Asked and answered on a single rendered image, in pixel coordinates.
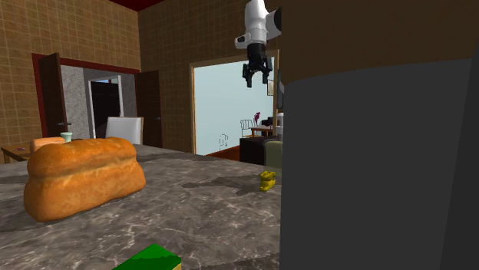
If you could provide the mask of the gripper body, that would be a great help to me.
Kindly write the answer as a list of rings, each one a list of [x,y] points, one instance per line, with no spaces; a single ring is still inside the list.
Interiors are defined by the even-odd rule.
[[[247,46],[248,71],[266,72],[266,46],[262,43],[251,43]]]

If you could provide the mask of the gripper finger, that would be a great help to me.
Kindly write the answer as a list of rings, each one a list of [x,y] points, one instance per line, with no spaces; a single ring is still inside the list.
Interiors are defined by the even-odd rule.
[[[248,88],[252,87],[252,78],[254,75],[255,71],[250,68],[248,64],[243,65],[243,78],[246,81],[246,86]]]
[[[261,71],[263,73],[263,83],[267,84],[269,80],[269,73],[273,70],[273,64],[270,57],[267,55],[263,58]]]

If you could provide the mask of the dark cabinet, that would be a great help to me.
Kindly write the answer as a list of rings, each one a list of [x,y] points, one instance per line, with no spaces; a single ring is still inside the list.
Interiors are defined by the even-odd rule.
[[[279,140],[278,136],[248,137],[239,141],[239,161],[264,165],[266,160],[265,143]]]

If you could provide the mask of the dark brown door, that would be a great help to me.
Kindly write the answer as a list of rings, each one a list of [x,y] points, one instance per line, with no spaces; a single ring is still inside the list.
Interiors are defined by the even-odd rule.
[[[59,53],[38,60],[41,90],[48,137],[68,131]]]
[[[135,75],[137,115],[143,117],[143,145],[163,147],[159,71]]]

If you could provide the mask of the small yellow bear figure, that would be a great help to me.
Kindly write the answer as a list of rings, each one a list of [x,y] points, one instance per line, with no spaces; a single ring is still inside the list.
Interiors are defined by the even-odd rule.
[[[266,170],[259,175],[259,178],[261,180],[259,189],[262,192],[270,190],[276,184],[276,173],[273,171]]]

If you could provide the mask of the large brown and grey block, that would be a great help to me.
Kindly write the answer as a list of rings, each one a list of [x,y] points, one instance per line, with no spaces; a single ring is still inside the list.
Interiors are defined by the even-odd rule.
[[[280,270],[479,270],[479,0],[283,0]]]

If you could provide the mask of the large brown bread loaf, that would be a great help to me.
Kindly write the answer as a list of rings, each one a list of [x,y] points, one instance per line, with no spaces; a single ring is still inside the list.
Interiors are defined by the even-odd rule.
[[[64,219],[146,186],[134,145],[118,137],[42,146],[27,170],[24,206],[37,222]]]

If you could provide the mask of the green and yellow block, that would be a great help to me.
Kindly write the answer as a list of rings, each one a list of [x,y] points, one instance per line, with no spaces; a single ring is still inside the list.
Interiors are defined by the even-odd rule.
[[[111,270],[182,270],[181,258],[153,244]]]

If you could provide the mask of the orange rounded block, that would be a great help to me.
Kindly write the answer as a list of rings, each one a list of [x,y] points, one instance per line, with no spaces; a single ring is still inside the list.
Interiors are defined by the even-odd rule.
[[[63,144],[65,139],[63,137],[46,137],[33,139],[30,142],[30,153],[34,153],[36,150],[48,144]]]

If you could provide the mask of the wooden side table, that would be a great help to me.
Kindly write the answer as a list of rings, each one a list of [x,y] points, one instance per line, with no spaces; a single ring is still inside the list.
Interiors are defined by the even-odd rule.
[[[27,161],[31,156],[28,143],[1,147],[5,163]]]

